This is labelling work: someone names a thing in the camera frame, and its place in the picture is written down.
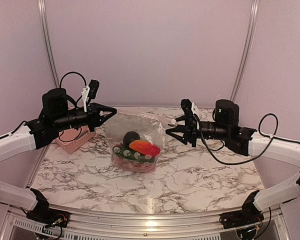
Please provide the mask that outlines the clear zip top bag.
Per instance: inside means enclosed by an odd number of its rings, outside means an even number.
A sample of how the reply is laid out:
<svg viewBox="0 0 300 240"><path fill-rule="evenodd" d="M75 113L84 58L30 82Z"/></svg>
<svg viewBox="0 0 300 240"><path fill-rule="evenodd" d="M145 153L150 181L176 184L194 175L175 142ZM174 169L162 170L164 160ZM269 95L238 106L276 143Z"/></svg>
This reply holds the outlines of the clear zip top bag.
<svg viewBox="0 0 300 240"><path fill-rule="evenodd" d="M171 122L153 113L118 109L104 124L112 164L130 172L154 172Z"/></svg>

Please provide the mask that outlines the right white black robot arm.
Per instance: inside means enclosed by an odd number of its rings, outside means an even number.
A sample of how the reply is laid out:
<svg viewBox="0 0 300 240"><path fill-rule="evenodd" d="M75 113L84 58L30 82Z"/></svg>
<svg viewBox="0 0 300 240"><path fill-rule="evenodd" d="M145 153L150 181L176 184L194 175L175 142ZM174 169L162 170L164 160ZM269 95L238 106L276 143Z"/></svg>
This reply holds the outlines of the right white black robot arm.
<svg viewBox="0 0 300 240"><path fill-rule="evenodd" d="M171 121L170 129L165 132L183 144L195 147L197 139L221 140L230 151L250 156L251 160L260 157L284 162L300 169L300 140L287 139L261 130L240 127L240 107L228 99L219 99L215 103L213 121L201 121L198 108L189 99L181 101L184 114ZM238 212L237 219L248 224L257 214L280 203L300 198L300 171L294 176L270 188L252 192Z"/></svg>

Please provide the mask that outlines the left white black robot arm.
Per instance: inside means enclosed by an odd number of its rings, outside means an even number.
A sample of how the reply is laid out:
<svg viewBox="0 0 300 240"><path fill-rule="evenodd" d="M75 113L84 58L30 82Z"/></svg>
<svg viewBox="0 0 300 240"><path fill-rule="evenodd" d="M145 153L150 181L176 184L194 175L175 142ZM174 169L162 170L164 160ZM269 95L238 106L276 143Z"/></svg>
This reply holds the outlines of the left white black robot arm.
<svg viewBox="0 0 300 240"><path fill-rule="evenodd" d="M64 88L54 88L42 96L42 110L38 118L25 121L14 131L0 136L0 163L21 153L39 150L59 137L68 129L88 127L90 132L113 117L117 110L110 106L92 103L96 90L82 90L83 106L70 109L74 100ZM43 223L53 219L45 197L35 189L20 188L0 181L0 203L33 211Z"/></svg>

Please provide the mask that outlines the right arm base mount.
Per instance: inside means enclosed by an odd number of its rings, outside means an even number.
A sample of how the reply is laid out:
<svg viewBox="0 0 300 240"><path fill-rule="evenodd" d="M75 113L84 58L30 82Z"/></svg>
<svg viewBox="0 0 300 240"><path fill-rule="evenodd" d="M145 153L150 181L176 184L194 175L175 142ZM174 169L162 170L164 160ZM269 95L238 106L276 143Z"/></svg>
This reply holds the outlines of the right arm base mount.
<svg viewBox="0 0 300 240"><path fill-rule="evenodd" d="M261 223L264 215L259 212L253 212L249 209L224 212L219 217L219 222L224 229L238 228L255 223Z"/></svg>

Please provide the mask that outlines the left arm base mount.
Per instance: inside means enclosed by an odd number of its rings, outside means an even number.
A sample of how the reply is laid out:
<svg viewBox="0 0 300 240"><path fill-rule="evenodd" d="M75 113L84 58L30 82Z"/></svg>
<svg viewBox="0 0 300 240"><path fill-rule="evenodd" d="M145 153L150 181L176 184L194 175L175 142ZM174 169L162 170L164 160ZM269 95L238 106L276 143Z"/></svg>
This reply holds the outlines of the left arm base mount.
<svg viewBox="0 0 300 240"><path fill-rule="evenodd" d="M66 228L70 213L68 211L50 208L46 205L39 205L33 210L29 210L26 217L30 220L45 224L46 228L55 226Z"/></svg>

